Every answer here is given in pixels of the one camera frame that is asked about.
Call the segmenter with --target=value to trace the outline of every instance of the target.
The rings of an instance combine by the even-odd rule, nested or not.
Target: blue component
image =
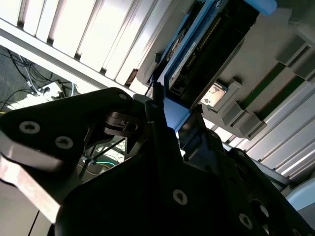
[[[244,0],[257,11],[270,15],[277,8],[277,2],[275,0]]]
[[[202,38],[208,27],[210,26],[211,22],[216,17],[219,7],[224,6],[227,0],[202,0],[204,1],[204,5],[201,8],[199,14],[193,21],[192,25],[190,26],[188,32],[186,33],[185,37],[183,38],[181,44],[179,45],[178,49],[174,53],[171,60],[168,62],[166,67],[164,68],[163,72],[161,73],[160,77],[158,78],[158,82],[164,85],[164,112],[166,116],[167,125],[177,132],[181,126],[185,123],[185,121],[190,116],[190,110],[188,108],[183,107],[182,105],[172,101],[167,97],[167,92],[169,90],[169,79],[175,69],[179,66],[180,62],[182,61],[185,54],[190,49],[193,43],[198,43],[199,40]],[[274,0],[244,0],[256,10],[270,15],[276,8],[277,3]],[[167,51],[172,46],[174,40],[176,39],[177,35],[182,30],[185,21],[189,17],[189,14],[184,18],[181,25],[177,29],[177,32],[171,42],[169,43],[168,47],[164,51],[161,59],[166,56]]]
[[[174,129],[175,132],[183,126],[185,121],[190,116],[190,110],[179,105],[176,102],[164,98],[164,113],[167,121],[167,126]]]
[[[200,27],[201,22],[204,20],[205,16],[208,14],[209,9],[211,8],[211,6],[213,5],[213,2],[215,0],[207,0],[203,7],[201,8],[198,16],[195,18],[195,20],[193,21],[191,27],[189,28],[188,32],[186,33],[185,37],[183,38],[179,48],[176,50],[176,52],[174,53],[173,57],[171,58],[171,60],[168,62],[168,64],[166,65],[166,67],[164,68],[163,72],[161,73],[158,82],[160,82],[162,85],[164,85],[164,83],[167,85],[168,81],[165,81],[165,74],[167,72],[169,72],[170,68],[174,66],[174,62],[176,62],[178,60],[178,58],[180,57],[180,55],[182,54],[182,51],[185,49],[185,47],[187,46],[187,44],[189,43],[191,37],[194,35],[195,31],[197,30],[197,28]]]

